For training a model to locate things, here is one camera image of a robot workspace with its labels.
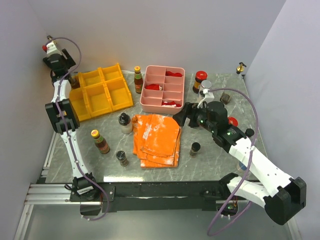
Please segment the white bottle black cap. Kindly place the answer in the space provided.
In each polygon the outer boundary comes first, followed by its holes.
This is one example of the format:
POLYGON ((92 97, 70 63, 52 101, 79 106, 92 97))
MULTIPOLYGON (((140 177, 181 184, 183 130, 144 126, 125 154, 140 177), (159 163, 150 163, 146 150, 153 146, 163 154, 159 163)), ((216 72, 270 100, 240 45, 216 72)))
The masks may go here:
POLYGON ((118 122, 123 134, 130 134, 133 131, 132 121, 128 114, 124 112, 121 113, 121 115, 118 117, 118 122))

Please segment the sauce bottle yellow cap back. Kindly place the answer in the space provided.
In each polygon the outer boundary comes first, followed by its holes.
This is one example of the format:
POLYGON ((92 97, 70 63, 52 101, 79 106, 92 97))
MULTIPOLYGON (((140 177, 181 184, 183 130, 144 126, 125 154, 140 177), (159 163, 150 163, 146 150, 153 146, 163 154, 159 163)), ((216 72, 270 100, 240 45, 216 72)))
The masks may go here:
POLYGON ((134 86, 135 86, 135 92, 137 94, 142 93, 143 83, 144 81, 141 73, 141 68, 140 66, 137 65, 134 67, 134 86))

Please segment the dark spice shaker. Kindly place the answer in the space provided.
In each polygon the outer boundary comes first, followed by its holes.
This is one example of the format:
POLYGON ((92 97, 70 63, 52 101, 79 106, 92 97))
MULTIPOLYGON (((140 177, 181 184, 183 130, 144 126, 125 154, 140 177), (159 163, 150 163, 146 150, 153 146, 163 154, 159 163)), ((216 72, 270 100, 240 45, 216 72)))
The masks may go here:
POLYGON ((120 150, 116 153, 116 158, 122 167, 126 167, 129 164, 126 153, 123 150, 120 150))

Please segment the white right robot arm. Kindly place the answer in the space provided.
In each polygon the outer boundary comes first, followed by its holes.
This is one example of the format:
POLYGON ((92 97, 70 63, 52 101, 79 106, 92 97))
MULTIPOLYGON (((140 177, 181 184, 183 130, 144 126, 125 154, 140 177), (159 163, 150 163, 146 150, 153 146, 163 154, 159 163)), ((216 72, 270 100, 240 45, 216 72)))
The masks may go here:
POLYGON ((219 147, 241 162, 260 182, 242 181, 240 176, 230 173, 220 180, 222 198, 231 199, 235 194, 245 198, 264 208, 278 225, 287 223, 306 206, 306 182, 283 172, 253 146, 254 130, 242 131, 230 123, 223 103, 212 101, 199 108, 197 103, 186 102, 173 119, 180 127, 189 119, 191 128, 206 129, 219 147))

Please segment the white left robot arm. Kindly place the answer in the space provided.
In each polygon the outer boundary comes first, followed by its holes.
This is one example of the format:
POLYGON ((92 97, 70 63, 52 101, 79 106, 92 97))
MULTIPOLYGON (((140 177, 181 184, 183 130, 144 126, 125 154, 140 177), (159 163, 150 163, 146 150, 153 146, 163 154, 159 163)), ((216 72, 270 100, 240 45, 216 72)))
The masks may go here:
POLYGON ((94 201, 100 195, 100 188, 94 185, 95 178, 86 168, 78 145, 77 129, 80 121, 71 103, 69 94, 74 83, 69 72, 76 63, 66 49, 58 49, 51 42, 42 49, 46 53, 43 62, 50 68, 54 95, 45 105, 53 130, 63 140, 72 167, 72 186, 65 185, 73 197, 83 201, 94 201))

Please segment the sauce bottle green label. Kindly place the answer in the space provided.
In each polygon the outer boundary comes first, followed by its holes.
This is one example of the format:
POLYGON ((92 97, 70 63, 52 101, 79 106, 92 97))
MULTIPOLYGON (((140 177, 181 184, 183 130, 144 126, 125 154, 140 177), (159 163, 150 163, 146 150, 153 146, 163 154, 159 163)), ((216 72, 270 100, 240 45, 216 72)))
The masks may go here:
POLYGON ((94 140, 95 146, 99 149, 99 152, 101 154, 107 154, 110 151, 110 146, 108 145, 106 139, 97 129, 93 129, 90 134, 94 140))

